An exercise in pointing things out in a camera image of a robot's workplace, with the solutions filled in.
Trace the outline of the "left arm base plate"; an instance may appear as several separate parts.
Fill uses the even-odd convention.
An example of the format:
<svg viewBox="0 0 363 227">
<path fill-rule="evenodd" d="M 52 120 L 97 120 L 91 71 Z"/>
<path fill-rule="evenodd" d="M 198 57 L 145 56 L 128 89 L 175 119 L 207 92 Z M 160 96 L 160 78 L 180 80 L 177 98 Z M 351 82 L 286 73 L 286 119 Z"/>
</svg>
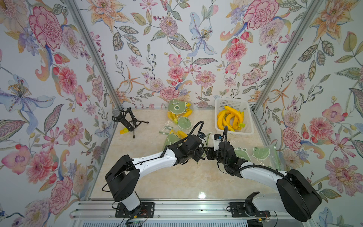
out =
<svg viewBox="0 0 363 227">
<path fill-rule="evenodd" d="M 126 206 L 119 202 L 115 211 L 116 218 L 153 218 L 155 212 L 154 202 L 141 202 L 134 210 L 127 210 Z"/>
</svg>

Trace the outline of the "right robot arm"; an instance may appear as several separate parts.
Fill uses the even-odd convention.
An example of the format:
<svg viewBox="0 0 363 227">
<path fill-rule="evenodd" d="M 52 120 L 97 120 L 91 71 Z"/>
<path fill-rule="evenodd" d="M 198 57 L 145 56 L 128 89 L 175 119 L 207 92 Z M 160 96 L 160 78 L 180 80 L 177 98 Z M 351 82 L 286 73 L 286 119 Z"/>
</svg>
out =
<svg viewBox="0 0 363 227">
<path fill-rule="evenodd" d="M 234 147 L 227 141 L 227 133 L 214 136 L 214 145 L 203 149 L 208 160 L 223 165 L 224 173 L 240 179 L 253 180 L 275 190 L 274 194 L 253 192 L 244 200 L 245 210 L 256 212 L 278 211 L 288 213 L 300 222 L 306 222 L 322 203 L 322 198 L 304 176 L 295 169 L 280 171 L 254 164 L 237 157 Z"/>
</svg>

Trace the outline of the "zip-top bag bananas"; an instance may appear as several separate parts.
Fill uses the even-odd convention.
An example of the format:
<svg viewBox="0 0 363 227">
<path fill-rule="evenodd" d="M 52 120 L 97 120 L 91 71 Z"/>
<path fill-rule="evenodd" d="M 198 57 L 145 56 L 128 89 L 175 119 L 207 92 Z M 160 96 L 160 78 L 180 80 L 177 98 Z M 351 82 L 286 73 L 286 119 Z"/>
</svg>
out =
<svg viewBox="0 0 363 227">
<path fill-rule="evenodd" d="M 245 159 L 251 163 L 267 166 L 272 169 L 281 170 L 280 159 L 274 145 L 269 145 L 262 148 L 238 147 L 234 149 L 234 152 L 238 158 Z"/>
<path fill-rule="evenodd" d="M 163 144 L 163 149 L 167 149 L 168 146 L 177 143 L 179 147 L 183 147 L 186 152 L 202 152 L 203 148 L 208 146 L 208 141 L 211 136 L 211 133 L 207 133 L 205 139 L 201 139 L 199 137 L 199 133 L 201 130 L 191 130 L 189 133 L 185 133 L 184 131 L 171 131 Z"/>
<path fill-rule="evenodd" d="M 168 120 L 163 126 L 164 130 L 187 131 L 192 128 L 190 117 L 193 113 L 192 105 L 186 101 L 173 99 L 169 102 L 167 108 Z"/>
</svg>

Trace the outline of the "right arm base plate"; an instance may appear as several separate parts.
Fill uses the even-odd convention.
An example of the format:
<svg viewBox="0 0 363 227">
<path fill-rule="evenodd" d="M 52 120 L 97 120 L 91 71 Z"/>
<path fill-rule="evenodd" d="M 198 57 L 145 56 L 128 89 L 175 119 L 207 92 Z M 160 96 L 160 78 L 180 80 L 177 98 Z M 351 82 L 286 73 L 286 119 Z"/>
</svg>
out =
<svg viewBox="0 0 363 227">
<path fill-rule="evenodd" d="M 226 210 L 232 214 L 233 218 L 270 218 L 269 211 L 258 211 L 252 200 L 260 192 L 253 192 L 245 200 L 230 202 Z"/>
</svg>

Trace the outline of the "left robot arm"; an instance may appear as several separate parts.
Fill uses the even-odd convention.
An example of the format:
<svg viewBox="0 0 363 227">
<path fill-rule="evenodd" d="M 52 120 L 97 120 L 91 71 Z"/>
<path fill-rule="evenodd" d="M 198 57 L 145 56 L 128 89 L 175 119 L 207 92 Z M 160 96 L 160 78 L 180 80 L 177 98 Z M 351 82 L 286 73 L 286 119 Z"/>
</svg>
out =
<svg viewBox="0 0 363 227">
<path fill-rule="evenodd" d="M 199 121 L 186 137 L 166 145 L 163 151 L 142 158 L 132 159 L 124 155 L 105 175 L 105 180 L 113 200 L 121 203 L 131 214 L 136 215 L 141 210 L 142 202 L 135 192 L 138 181 L 144 176 L 163 168 L 184 165 L 190 159 L 198 162 L 203 159 L 202 133 L 204 122 Z"/>
</svg>

